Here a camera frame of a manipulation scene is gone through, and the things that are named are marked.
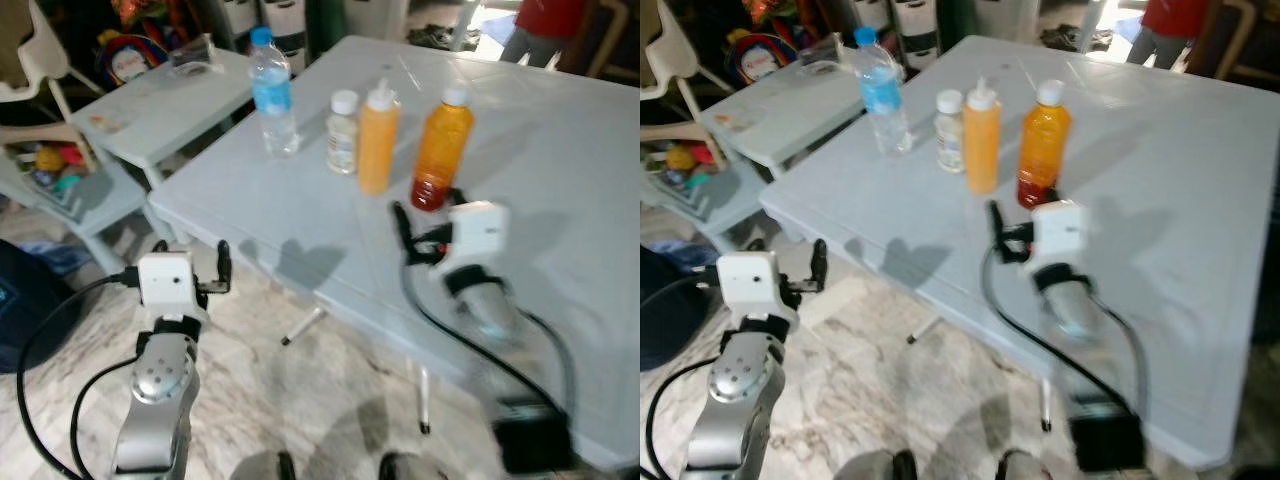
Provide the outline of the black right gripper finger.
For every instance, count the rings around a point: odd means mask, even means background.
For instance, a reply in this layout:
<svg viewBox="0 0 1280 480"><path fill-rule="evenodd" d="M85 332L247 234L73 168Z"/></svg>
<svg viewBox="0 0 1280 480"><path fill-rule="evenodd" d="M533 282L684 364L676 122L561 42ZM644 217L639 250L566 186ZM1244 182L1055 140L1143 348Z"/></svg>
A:
<svg viewBox="0 0 1280 480"><path fill-rule="evenodd" d="M1007 248L1004 241L1004 233L1005 233L1004 215L996 200L988 200L986 207L991 225L991 238L992 238L991 250L995 252L995 257L1000 262L1005 262Z"/></svg>
<svg viewBox="0 0 1280 480"><path fill-rule="evenodd" d="M413 237L410 218L399 202L390 204L390 212L396 220L396 236L403 253L404 264L411 264L413 260Z"/></svg>

